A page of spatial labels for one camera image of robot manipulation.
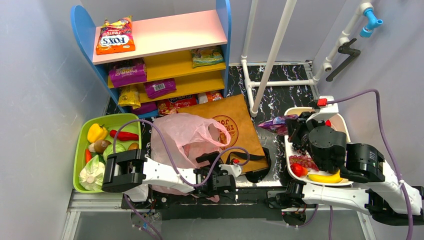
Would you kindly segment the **purple Fox's candy bag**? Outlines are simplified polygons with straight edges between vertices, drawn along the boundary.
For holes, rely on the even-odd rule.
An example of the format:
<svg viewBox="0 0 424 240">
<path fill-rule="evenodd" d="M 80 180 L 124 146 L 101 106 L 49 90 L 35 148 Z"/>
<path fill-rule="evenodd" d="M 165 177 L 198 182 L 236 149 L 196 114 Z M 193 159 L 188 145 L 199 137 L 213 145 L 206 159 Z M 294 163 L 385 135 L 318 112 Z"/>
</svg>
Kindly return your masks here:
<svg viewBox="0 0 424 240">
<path fill-rule="evenodd" d="M 297 118 L 298 118 L 297 114 L 277 116 L 273 119 L 264 121 L 258 124 L 257 126 L 261 129 L 265 129 L 279 136 L 284 136 L 288 134 L 288 127 L 287 127 L 286 121 L 296 120 Z"/>
</svg>

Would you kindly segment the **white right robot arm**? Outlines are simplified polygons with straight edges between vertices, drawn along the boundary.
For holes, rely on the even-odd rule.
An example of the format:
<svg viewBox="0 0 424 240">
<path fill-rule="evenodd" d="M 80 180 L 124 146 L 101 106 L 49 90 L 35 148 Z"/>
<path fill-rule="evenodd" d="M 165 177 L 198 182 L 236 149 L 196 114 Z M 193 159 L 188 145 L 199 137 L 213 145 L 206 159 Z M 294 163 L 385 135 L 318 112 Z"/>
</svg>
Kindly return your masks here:
<svg viewBox="0 0 424 240">
<path fill-rule="evenodd" d="M 361 188 L 333 188 L 316 181 L 291 180 L 285 196 L 299 202 L 355 210 L 389 226 L 424 223 L 424 188 L 400 183 L 383 154 L 365 143 L 347 142 L 347 135 L 304 111 L 285 121 L 288 141 L 310 155 L 321 171 L 361 184 Z"/>
</svg>

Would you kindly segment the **pink plastic grocery bag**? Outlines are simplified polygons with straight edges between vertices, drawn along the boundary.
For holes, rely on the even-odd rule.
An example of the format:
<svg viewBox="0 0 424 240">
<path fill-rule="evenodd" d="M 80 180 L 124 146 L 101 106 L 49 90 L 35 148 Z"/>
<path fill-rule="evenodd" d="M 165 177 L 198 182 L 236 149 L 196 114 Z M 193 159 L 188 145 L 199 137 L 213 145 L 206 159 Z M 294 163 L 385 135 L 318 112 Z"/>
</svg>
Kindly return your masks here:
<svg viewBox="0 0 424 240">
<path fill-rule="evenodd" d="M 212 118 L 188 113 L 173 113 L 153 121 L 162 133 L 176 167 L 199 169 L 205 163 L 196 158 L 203 154 L 221 152 L 231 144 L 228 129 Z"/>
</svg>

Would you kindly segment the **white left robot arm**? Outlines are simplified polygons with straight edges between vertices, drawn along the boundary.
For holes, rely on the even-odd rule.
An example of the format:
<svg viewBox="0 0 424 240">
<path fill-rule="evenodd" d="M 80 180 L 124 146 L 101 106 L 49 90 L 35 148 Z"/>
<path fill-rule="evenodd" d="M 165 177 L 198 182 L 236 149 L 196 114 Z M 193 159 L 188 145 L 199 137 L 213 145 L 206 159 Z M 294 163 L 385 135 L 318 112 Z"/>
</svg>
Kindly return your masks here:
<svg viewBox="0 0 424 240">
<path fill-rule="evenodd" d="M 124 193 L 133 202 L 146 201 L 149 188 L 154 186 L 171 190 L 174 195 L 210 198 L 235 191 L 235 179 L 241 172 L 238 164 L 174 169 L 146 157 L 144 150 L 133 149 L 108 156 L 101 189 Z"/>
</svg>

